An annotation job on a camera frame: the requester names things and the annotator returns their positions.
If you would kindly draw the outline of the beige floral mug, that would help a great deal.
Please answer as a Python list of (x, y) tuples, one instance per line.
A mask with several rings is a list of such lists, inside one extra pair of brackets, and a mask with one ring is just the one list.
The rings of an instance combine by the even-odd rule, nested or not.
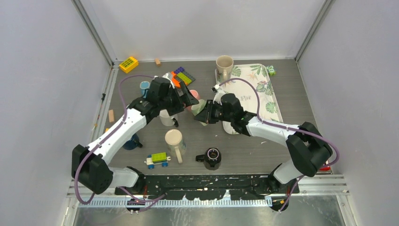
[(228, 55), (219, 56), (216, 59), (216, 81), (222, 83), (231, 78), (234, 60)]

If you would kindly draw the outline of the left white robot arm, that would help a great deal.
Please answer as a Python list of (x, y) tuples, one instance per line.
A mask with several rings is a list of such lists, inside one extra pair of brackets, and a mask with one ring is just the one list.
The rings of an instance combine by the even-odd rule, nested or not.
[(177, 89), (170, 79), (154, 77), (146, 96), (124, 105), (122, 117), (107, 132), (90, 144), (77, 145), (73, 149), (72, 177), (77, 197), (80, 197), (79, 184), (93, 194), (102, 194), (109, 187), (126, 187), (133, 195), (144, 190), (144, 182), (136, 169), (113, 168), (109, 163), (134, 134), (159, 116), (160, 111), (174, 115), (198, 104), (183, 82), (180, 86)]

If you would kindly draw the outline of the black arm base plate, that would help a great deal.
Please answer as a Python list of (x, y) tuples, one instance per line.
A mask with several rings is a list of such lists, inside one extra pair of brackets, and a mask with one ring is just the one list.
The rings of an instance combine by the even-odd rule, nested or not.
[(261, 174), (215, 174), (215, 175), (146, 175), (140, 176), (134, 187), (116, 188), (116, 195), (145, 195), (148, 199), (163, 196), (165, 200), (193, 201), (220, 200), (229, 194), (233, 201), (260, 200), (276, 194), (287, 196), (294, 188), (295, 180), (278, 185), (267, 175)]

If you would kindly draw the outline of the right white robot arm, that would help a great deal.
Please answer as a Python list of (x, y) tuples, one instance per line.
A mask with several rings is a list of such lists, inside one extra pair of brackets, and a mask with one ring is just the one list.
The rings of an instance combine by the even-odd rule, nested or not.
[(263, 121), (256, 113), (245, 111), (234, 94), (222, 95), (220, 103), (208, 100), (194, 119), (206, 124), (225, 121), (239, 134), (265, 138), (285, 146), (291, 159), (268, 175), (268, 185), (274, 193), (281, 193), (290, 181), (302, 175), (313, 177), (333, 154), (313, 124)]

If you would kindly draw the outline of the light green mug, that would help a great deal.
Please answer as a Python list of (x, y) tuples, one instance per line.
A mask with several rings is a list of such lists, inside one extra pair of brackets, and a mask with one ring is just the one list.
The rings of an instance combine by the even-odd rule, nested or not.
[(198, 100), (198, 104), (191, 106), (191, 113), (196, 116), (198, 115), (205, 107), (206, 101), (204, 99)]

